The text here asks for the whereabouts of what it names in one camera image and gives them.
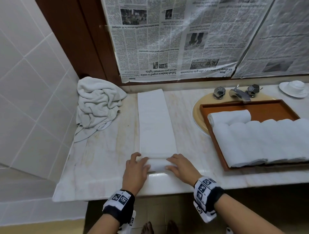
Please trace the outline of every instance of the white saucer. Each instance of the white saucer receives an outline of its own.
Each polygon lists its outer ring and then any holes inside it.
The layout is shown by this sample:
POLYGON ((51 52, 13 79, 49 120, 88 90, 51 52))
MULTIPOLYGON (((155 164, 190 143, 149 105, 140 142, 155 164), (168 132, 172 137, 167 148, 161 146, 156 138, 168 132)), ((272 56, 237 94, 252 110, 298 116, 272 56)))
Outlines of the white saucer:
POLYGON ((287 94, 287 95, 289 95, 289 96, 291 96, 291 97, 295 97, 295 98, 304 98, 304 97, 306 97, 306 96, 308 95, 306 89, 304 89, 304 93, 298 94, 298 95, 294 95, 294 94, 289 94, 289 93, 287 93, 287 92, 284 90, 284 88, 285 88, 285 86, 286 86, 288 83, 289 83, 289 82, 282 82, 282 83, 279 84, 279 89, 280 89, 282 92, 284 92, 285 94, 287 94))

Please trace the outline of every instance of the hand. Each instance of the hand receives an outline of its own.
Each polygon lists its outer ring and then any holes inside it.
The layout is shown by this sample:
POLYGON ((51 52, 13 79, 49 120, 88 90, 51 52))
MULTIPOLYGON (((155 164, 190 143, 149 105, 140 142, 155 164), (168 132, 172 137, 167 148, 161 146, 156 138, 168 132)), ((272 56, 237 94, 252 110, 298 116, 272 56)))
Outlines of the hand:
POLYGON ((142 158, 139 162, 136 157, 141 156, 140 153, 131 155, 131 159, 125 164, 125 172, 122 177, 122 189, 130 191, 134 196, 141 190, 146 179, 147 171, 150 165, 144 166, 148 158, 142 158))
POLYGON ((167 161, 174 163, 177 167, 166 166, 165 168, 173 172, 182 182, 192 187, 194 187, 196 181, 202 177, 192 163, 182 154, 174 154, 172 157, 168 158, 167 161))

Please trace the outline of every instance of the finger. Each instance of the finger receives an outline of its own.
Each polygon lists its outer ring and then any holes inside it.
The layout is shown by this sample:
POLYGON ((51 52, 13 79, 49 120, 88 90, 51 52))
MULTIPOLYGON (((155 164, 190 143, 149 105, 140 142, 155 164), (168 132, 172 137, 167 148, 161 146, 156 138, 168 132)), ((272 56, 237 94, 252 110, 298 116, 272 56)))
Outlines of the finger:
POLYGON ((147 172, 148 172, 149 169, 150 169, 150 165, 144 166, 144 168, 143 168, 143 177, 144 178, 147 178, 147 172))
POLYGON ((147 162, 148 157, 144 157, 142 158, 138 163, 141 164, 142 166, 145 165, 145 163, 147 162))
POLYGON ((133 154, 131 154, 131 162, 136 162, 136 157, 141 156, 141 154, 139 152, 135 152, 133 154))
POLYGON ((175 174, 175 176, 176 176, 177 178, 179 178, 180 174, 179 174, 179 171, 178 171, 177 167, 174 167, 174 166, 166 166, 165 169, 171 171, 172 173, 175 174))
POLYGON ((174 163, 174 164, 176 164, 176 165, 177 165, 177 163, 178 163, 177 158, 174 158, 174 157, 167 158, 166 160, 169 161, 169 162, 171 162, 171 163, 174 163))

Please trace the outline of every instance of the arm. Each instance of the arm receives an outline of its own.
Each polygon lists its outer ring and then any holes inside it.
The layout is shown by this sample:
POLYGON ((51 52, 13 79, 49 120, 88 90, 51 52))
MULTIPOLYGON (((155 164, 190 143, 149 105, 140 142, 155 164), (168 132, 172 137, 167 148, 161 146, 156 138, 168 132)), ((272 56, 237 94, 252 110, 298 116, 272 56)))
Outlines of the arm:
MULTIPOLYGON (((136 162, 136 157, 140 153, 131 155, 131 159, 125 164, 125 172, 122 178, 122 190, 129 191, 135 197, 143 187, 147 179, 147 171, 150 165, 146 165, 148 158, 142 158, 136 162)), ((101 218, 93 225, 88 234, 116 234, 120 222, 110 214, 103 214, 101 218)))
MULTIPOLYGON (((172 171, 184 183, 194 187, 198 179, 202 177, 192 163, 182 154, 174 154, 167 160, 177 165, 177 167, 167 166, 166 169, 172 171)), ((227 194, 223 194, 214 203, 214 208, 237 234, 283 234, 274 225, 227 194)))

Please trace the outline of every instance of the newspaper sheet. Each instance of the newspaper sheet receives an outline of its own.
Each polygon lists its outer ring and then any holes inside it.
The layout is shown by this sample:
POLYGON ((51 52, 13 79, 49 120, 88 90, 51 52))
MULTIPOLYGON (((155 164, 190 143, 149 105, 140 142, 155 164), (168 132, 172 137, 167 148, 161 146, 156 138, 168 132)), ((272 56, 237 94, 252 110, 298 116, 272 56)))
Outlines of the newspaper sheet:
POLYGON ((275 0, 233 78, 309 73, 308 9, 308 0, 275 0))
POLYGON ((228 77, 272 0, 102 0, 123 83, 228 77))

